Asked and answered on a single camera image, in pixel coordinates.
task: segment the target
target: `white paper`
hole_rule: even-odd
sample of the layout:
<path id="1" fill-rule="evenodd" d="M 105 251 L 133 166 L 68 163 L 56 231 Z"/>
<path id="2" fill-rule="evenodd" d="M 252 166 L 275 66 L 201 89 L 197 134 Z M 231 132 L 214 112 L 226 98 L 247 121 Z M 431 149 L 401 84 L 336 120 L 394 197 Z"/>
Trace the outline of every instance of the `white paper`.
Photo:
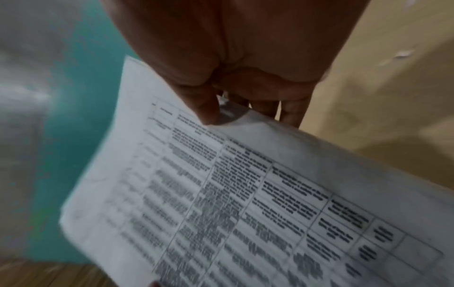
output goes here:
<path id="1" fill-rule="evenodd" d="M 61 217 L 120 287 L 454 286 L 448 190 L 221 104 L 226 123 L 201 126 L 126 58 Z"/>

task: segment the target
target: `green surface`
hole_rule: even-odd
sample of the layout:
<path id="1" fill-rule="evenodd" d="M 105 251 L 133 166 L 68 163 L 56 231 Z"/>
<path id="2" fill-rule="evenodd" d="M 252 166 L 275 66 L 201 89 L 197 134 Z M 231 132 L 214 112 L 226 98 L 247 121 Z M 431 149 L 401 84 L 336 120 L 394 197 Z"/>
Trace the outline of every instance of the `green surface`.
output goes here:
<path id="1" fill-rule="evenodd" d="M 133 52 L 97 0 L 88 0 L 52 71 L 52 102 L 34 182 L 26 258 L 87 262 L 63 237 L 60 208 L 107 131 L 125 55 Z"/>

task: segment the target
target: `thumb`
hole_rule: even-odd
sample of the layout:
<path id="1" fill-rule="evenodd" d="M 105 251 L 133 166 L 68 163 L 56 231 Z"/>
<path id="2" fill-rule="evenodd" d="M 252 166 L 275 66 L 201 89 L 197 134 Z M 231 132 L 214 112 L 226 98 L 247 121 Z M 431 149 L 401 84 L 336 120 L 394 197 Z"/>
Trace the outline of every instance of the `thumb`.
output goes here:
<path id="1" fill-rule="evenodd" d="M 219 102 L 216 96 L 217 90 L 210 84 L 201 86 L 169 86 L 177 93 L 182 101 L 197 115 L 205 124 L 215 124 L 219 117 Z"/>

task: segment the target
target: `teal surface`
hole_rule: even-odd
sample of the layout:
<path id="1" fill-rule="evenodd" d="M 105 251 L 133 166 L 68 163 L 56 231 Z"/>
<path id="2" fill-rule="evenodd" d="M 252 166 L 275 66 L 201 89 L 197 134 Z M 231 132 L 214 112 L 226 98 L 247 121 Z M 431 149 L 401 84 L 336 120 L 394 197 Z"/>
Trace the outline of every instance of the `teal surface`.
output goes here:
<path id="1" fill-rule="evenodd" d="M 52 71 L 52 102 L 34 182 L 32 232 L 24 256 L 35 261 L 88 260 L 63 237 L 60 207 L 108 130 L 125 55 L 134 55 L 97 0 L 88 0 Z"/>

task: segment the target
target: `beige surface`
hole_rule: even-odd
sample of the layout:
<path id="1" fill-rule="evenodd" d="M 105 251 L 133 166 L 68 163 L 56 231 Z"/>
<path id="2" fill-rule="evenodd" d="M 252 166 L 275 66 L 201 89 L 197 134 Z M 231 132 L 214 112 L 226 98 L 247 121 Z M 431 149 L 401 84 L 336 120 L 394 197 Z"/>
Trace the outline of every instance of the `beige surface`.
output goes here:
<path id="1" fill-rule="evenodd" d="M 454 1 L 405 2 L 371 2 L 301 129 L 454 189 Z"/>

